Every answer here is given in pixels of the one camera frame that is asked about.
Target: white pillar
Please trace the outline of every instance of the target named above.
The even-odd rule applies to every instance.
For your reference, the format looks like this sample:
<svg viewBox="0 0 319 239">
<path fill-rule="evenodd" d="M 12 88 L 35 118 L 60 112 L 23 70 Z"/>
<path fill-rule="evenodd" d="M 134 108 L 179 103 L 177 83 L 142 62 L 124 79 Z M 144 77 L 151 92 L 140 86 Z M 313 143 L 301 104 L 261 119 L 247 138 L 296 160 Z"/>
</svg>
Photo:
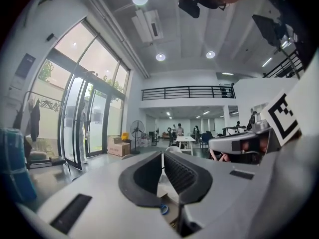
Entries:
<svg viewBox="0 0 319 239">
<path fill-rule="evenodd" d="M 200 119 L 200 131 L 201 131 L 202 133 L 205 133 L 205 132 L 204 132 L 204 120 L 203 120 L 203 119 Z"/>
<path fill-rule="evenodd" d="M 225 119 L 225 127 L 231 126 L 228 106 L 224 106 L 224 119 Z"/>
</svg>

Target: gray floor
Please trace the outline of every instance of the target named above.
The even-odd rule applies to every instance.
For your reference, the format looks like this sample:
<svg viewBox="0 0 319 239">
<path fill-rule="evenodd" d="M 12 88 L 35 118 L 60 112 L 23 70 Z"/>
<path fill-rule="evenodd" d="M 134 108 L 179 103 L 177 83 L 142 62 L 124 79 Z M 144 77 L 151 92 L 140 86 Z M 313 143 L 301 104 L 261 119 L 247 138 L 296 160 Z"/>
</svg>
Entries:
<svg viewBox="0 0 319 239">
<path fill-rule="evenodd" d="M 164 152 L 168 147 L 169 141 L 166 139 L 160 139 L 157 146 L 140 147 L 137 150 L 143 153 L 152 151 Z M 209 158 L 209 152 L 205 152 L 199 147 L 199 144 L 193 145 L 194 156 Z M 98 167 L 110 164 L 112 162 L 120 161 L 121 159 L 109 154 L 102 154 L 96 157 L 88 158 L 88 164 L 83 165 L 83 170 L 80 171 L 70 166 L 71 174 L 66 165 L 61 166 L 50 166 L 43 168 L 30 169 L 29 174 L 34 184 L 37 198 L 25 205 L 31 210 L 37 211 L 37 209 L 54 193 L 70 184 L 73 179 L 81 176 L 82 174 L 94 170 Z"/>
</svg>

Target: security camera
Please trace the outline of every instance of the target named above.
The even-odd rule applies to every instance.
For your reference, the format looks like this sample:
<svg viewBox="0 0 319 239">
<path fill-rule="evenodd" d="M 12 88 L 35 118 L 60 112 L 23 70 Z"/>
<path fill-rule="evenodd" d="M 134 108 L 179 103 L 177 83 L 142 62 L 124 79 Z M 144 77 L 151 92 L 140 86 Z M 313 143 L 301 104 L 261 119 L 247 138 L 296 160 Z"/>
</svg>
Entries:
<svg viewBox="0 0 319 239">
<path fill-rule="evenodd" d="M 179 0 L 178 7 L 187 12 L 193 18 L 199 18 L 200 9 L 195 0 Z"/>
</svg>

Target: balcony railing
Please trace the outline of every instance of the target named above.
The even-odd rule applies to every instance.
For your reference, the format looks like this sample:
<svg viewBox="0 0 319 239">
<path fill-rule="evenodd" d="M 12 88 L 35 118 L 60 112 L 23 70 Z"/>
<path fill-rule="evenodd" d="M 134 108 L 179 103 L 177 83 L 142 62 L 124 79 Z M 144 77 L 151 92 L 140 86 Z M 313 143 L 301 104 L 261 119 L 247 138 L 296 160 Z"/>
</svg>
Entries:
<svg viewBox="0 0 319 239">
<path fill-rule="evenodd" d="M 142 90 L 142 101 L 174 98 L 236 98 L 232 87 L 179 86 Z"/>
<path fill-rule="evenodd" d="M 292 60 L 298 72 L 304 69 L 296 50 L 293 53 L 291 53 L 289 57 Z M 293 71 L 293 67 L 291 66 L 291 63 L 289 62 L 288 58 L 286 58 L 278 66 L 276 66 L 273 70 L 271 70 L 268 74 L 266 74 L 264 78 L 271 78 L 271 77 L 291 78 L 293 75 L 295 75 L 295 72 Z"/>
</svg>

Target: black vent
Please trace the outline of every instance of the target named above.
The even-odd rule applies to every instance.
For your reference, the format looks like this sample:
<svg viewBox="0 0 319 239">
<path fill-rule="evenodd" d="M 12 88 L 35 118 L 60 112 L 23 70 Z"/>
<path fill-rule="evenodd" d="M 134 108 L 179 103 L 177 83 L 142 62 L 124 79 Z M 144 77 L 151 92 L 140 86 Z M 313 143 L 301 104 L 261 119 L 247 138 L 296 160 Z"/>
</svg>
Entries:
<svg viewBox="0 0 319 239">
<path fill-rule="evenodd" d="M 51 226 L 61 233 L 68 234 L 76 220 L 80 217 L 92 197 L 79 194 L 70 204 L 51 222 Z"/>
</svg>

